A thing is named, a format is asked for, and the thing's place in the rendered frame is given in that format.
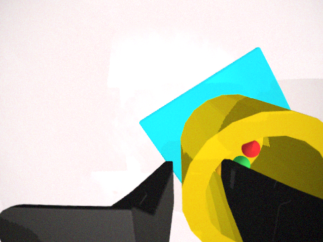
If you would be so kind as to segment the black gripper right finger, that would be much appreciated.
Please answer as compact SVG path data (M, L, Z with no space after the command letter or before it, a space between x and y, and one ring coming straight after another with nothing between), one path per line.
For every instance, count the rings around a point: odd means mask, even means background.
M323 199L231 159L221 181L243 242L323 242Z

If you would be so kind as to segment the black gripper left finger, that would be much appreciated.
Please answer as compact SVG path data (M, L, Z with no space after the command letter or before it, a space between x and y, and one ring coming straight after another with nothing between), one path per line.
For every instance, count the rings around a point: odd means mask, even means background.
M173 161L112 206L17 204L0 212L1 242L170 242Z

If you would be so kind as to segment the red ball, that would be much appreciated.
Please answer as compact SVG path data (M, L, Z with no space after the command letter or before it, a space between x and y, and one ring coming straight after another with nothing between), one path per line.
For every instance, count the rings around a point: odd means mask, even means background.
M242 152L246 157L254 158L260 153L260 145L256 140L242 145Z

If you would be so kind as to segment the yellow cup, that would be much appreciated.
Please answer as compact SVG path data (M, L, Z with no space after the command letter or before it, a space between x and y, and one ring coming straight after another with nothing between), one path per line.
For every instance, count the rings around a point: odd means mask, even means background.
M256 140L260 153L242 145ZM323 199L323 122L244 95L222 94L193 111L181 144L182 211L202 242L243 242L215 169L244 156L250 168Z

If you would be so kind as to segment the green ball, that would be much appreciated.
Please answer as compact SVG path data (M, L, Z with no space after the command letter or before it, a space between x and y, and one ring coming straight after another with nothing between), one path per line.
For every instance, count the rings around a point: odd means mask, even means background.
M244 156L237 156L233 159L233 161L241 164L241 165L245 165L246 167L249 167L250 168L250 162L249 160L244 157Z

